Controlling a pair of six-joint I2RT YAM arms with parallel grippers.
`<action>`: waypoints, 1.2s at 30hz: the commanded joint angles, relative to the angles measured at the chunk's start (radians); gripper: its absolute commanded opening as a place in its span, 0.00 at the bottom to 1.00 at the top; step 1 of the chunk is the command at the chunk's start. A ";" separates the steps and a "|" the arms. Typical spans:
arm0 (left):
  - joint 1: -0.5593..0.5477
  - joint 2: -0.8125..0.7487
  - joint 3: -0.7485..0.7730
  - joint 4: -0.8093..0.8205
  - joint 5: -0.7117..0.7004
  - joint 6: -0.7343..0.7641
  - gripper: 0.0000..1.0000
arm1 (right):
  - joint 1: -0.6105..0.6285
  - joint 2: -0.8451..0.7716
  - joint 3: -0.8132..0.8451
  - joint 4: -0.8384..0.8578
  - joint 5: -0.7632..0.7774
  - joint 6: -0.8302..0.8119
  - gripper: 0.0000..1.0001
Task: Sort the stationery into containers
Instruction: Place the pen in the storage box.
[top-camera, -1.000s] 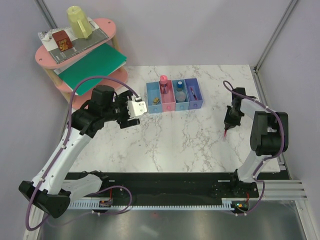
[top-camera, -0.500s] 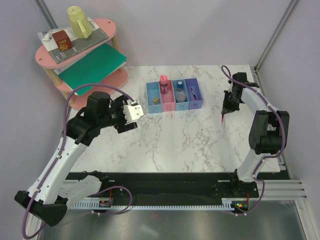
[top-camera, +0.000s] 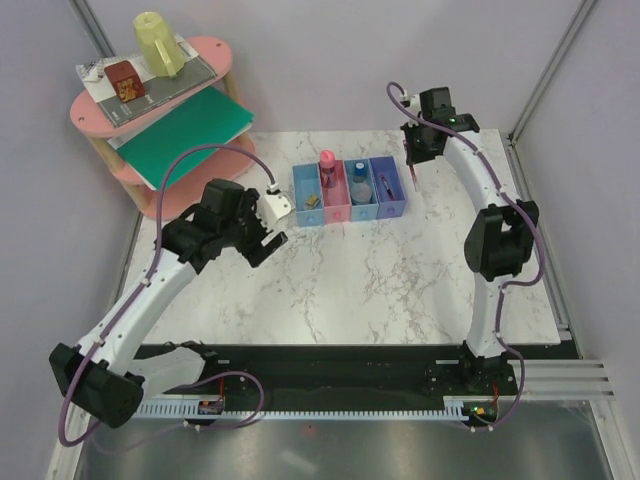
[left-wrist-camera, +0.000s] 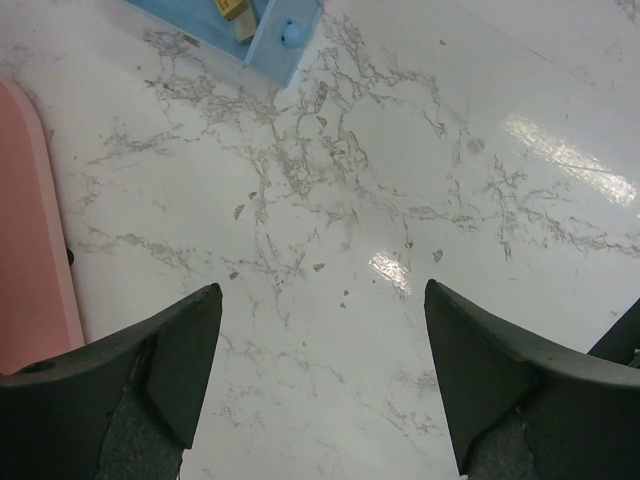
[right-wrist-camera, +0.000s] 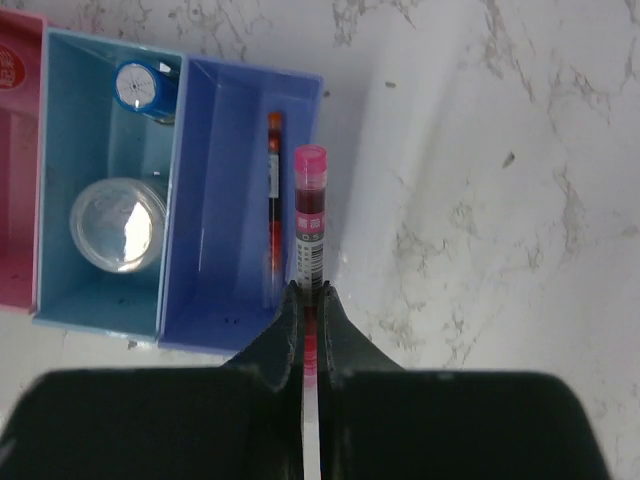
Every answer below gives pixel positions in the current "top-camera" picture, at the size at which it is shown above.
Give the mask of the pink marker pen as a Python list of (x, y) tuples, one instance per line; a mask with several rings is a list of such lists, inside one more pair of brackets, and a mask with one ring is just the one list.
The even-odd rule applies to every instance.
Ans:
[(415, 165), (412, 161), (412, 157), (411, 157), (411, 150), (410, 147), (408, 146), (406, 141), (403, 141), (403, 146), (404, 146), (404, 150), (405, 150), (405, 157), (406, 157), (406, 166), (409, 169), (409, 173), (411, 176), (411, 181), (413, 184), (413, 188), (415, 192), (419, 191), (419, 180), (415, 171)]

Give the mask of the orange marker pen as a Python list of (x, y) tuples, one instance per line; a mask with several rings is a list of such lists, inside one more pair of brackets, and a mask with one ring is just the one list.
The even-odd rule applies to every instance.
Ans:
[(389, 200), (390, 201), (394, 201), (395, 200), (395, 196), (394, 196), (394, 193), (393, 193), (393, 191), (392, 191), (392, 189), (391, 189), (386, 177), (381, 174), (380, 175), (380, 180), (381, 180), (381, 183), (382, 183), (382, 185), (384, 187), (384, 190), (387, 193), (387, 196), (388, 196)]

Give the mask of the blue cap glue bottle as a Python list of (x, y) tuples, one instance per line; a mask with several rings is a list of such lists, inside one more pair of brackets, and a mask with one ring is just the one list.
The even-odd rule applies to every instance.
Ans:
[(354, 164), (353, 181), (355, 183), (362, 183), (365, 181), (367, 175), (367, 167), (363, 161), (356, 162)]

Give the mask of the pink lid clear jar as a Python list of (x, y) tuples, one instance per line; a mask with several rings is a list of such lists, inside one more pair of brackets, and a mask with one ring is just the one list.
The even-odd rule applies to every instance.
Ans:
[(336, 184), (336, 158), (330, 150), (322, 150), (319, 158), (321, 184), (324, 188), (333, 188)]

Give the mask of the clear paper clip jar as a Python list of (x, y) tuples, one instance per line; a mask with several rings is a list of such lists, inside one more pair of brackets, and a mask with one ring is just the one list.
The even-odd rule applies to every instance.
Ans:
[(368, 205), (372, 201), (373, 189), (366, 182), (353, 183), (350, 186), (350, 195), (354, 205)]

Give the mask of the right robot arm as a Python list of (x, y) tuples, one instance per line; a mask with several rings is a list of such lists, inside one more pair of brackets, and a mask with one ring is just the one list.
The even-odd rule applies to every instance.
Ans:
[(457, 377), (465, 391), (481, 393), (507, 369), (501, 334), (504, 289), (533, 285), (542, 276), (516, 279), (539, 240), (539, 208), (533, 201), (509, 196), (484, 152), (477, 122), (468, 113), (456, 112), (448, 88), (410, 94), (392, 82), (387, 94), (408, 118), (401, 131), (410, 172), (418, 164), (444, 158), (476, 212), (464, 241), (465, 261), (474, 273), (473, 314)]

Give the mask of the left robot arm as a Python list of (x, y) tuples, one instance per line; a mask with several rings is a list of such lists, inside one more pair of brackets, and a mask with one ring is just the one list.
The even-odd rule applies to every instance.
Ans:
[(161, 228), (150, 263), (108, 314), (75, 345), (58, 344), (50, 353), (66, 403), (118, 428), (147, 398), (183, 385), (198, 393), (215, 389), (220, 371), (195, 343), (145, 360), (135, 355), (173, 299), (223, 249), (235, 249), (256, 268), (284, 245), (286, 234), (273, 228), (292, 207), (276, 187), (259, 194), (210, 181), (199, 202)]

